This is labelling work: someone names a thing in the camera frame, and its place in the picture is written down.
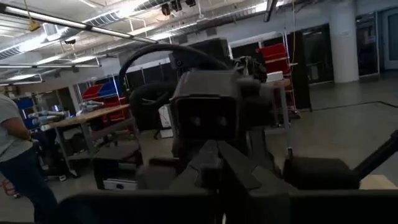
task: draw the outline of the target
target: column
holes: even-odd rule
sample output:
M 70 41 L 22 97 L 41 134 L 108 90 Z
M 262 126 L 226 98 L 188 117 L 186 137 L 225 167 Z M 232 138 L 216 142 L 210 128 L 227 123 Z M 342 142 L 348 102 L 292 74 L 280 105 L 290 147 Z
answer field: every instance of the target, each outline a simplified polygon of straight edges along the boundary
M 330 3 L 330 40 L 335 83 L 359 80 L 354 0 Z

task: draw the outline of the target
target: glass door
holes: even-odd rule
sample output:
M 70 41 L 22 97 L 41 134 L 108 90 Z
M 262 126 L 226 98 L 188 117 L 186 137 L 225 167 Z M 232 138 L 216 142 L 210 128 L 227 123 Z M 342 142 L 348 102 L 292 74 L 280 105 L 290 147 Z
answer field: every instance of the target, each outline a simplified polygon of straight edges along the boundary
M 388 10 L 383 15 L 384 66 L 398 69 L 398 9 Z

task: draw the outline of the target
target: black hose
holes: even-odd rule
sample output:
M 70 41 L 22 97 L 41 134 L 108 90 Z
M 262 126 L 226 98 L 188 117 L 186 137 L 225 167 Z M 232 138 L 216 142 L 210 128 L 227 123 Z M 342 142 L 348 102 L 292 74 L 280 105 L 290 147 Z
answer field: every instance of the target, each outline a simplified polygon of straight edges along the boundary
M 129 69 L 129 67 L 132 65 L 132 63 L 137 60 L 138 58 L 142 57 L 143 55 L 152 53 L 152 52 L 159 52 L 159 51 L 179 51 L 179 52 L 187 52 L 187 53 L 192 53 L 196 54 L 199 56 L 201 59 L 206 60 L 208 63 L 212 63 L 217 69 L 220 70 L 227 70 L 229 67 L 227 64 L 224 62 L 221 62 L 214 57 L 200 51 L 197 49 L 194 49 L 192 47 L 187 47 L 187 46 L 180 46 L 180 45 L 170 45 L 170 44 L 153 44 L 149 45 L 147 47 L 143 47 L 139 50 L 137 50 L 130 58 L 127 60 L 123 67 L 119 71 L 119 82 L 120 82 L 120 87 L 122 90 L 122 93 L 126 94 L 126 86 L 124 83 L 124 77 L 126 76 L 126 72 Z

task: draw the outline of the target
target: person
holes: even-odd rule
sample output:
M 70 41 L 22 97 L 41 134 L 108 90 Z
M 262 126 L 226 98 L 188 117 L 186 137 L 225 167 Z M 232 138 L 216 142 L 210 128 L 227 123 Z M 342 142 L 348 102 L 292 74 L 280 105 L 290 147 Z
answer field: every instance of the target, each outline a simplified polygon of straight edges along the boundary
M 35 223 L 46 224 L 57 200 L 40 174 L 32 146 L 17 105 L 0 93 L 0 172 L 33 203 Z

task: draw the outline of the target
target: ceiling light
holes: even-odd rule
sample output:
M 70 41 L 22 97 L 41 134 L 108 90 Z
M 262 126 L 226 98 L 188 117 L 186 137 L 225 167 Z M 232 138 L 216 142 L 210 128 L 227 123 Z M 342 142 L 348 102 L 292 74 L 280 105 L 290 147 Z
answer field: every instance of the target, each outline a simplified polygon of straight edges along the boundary
M 72 68 L 72 65 L 38 65 L 37 68 Z
M 65 41 L 71 41 L 71 40 L 77 40 L 79 39 L 79 36 L 73 36 L 73 37 L 69 37 L 68 39 L 66 39 Z
M 47 38 L 47 35 L 42 34 L 38 37 L 35 37 L 33 39 L 24 41 L 23 43 L 21 43 L 18 46 L 18 50 L 21 52 L 28 52 L 34 49 L 37 49 L 37 46 L 42 44 L 42 42 L 44 42 L 44 40 Z
M 120 10 L 118 11 L 118 16 L 119 17 L 127 17 L 127 16 L 132 16 L 140 11 L 135 11 L 138 5 L 146 2 L 147 0 L 136 0 L 134 2 L 128 2 L 127 4 L 123 5 Z
M 39 60 L 36 64 L 37 64 L 37 65 L 42 65 L 42 64 L 44 64 L 44 63 L 53 62 L 53 61 L 58 60 L 58 59 L 60 59 L 60 58 L 61 58 L 60 55 L 56 55 L 56 56 L 53 56 L 53 57 L 45 58 L 45 59 L 43 59 L 43 60 Z
M 148 38 L 143 38 L 143 37 L 134 37 L 133 38 L 134 40 L 137 40 L 137 41 L 141 41 L 141 42 L 145 42 L 145 43 L 149 43 L 149 44 L 156 44 L 156 43 L 160 43 L 159 41 L 157 41 L 157 40 L 151 40 L 151 39 L 148 39 Z
M 117 31 L 113 31 L 113 30 L 107 30 L 107 29 L 103 29 L 103 28 L 99 28 L 99 27 L 93 27 L 93 28 L 91 28 L 91 30 L 95 31 L 95 32 L 102 33 L 102 34 L 113 35 L 115 37 L 122 37 L 122 38 L 132 37 L 129 34 L 123 34 L 122 32 L 117 32 Z
M 27 82 L 15 82 L 12 83 L 13 85 L 24 85 L 24 84 L 35 84 L 35 83 L 42 83 L 43 81 L 27 81 Z
M 284 0 L 278 0 L 276 2 L 276 7 L 283 6 L 284 4 L 286 4 L 286 2 Z
M 0 68 L 32 68 L 30 65 L 0 65 Z
M 162 40 L 171 37 L 172 34 L 170 32 L 163 32 L 159 34 L 155 34 L 152 37 L 150 37 L 153 40 Z
M 89 6 L 89 7 L 93 7 L 93 8 L 96 8 L 97 6 L 96 5 L 94 5 L 93 3 L 90 3 L 90 2 L 88 2 L 88 1 L 86 1 L 86 0 L 79 0 L 80 2 L 82 2 L 82 3 L 84 3 L 84 4 L 86 4 L 87 6 Z
M 266 11 L 267 10 L 267 3 L 261 3 L 258 4 L 255 8 L 254 8 L 255 12 L 262 12 L 262 11 Z
M 31 78 L 38 74 L 25 74 L 25 75 L 16 75 L 14 77 L 8 78 L 8 80 L 23 80 L 25 78 Z
M 73 61 L 71 61 L 71 63 L 86 62 L 88 60 L 93 60 L 94 58 L 96 58 L 96 57 L 95 56 L 84 56 L 84 57 L 74 59 Z
M 10 14 L 17 14 L 17 15 L 25 16 L 25 17 L 31 17 L 33 19 L 37 19 L 37 20 L 44 21 L 44 22 L 53 22 L 53 23 L 68 26 L 68 27 L 76 27 L 76 28 L 80 28 L 80 29 L 84 29 L 87 27 L 87 25 L 79 23 L 79 22 L 73 22 L 73 21 L 69 21 L 66 19 L 47 16 L 47 15 L 40 14 L 37 12 L 30 12 L 28 14 L 28 12 L 24 9 L 18 9 L 16 7 L 11 7 L 11 6 L 6 6 L 6 8 L 4 9 L 4 12 L 10 13 Z
M 12 35 L 0 34 L 1 37 L 14 37 Z
M 101 65 L 74 65 L 76 68 L 98 68 Z

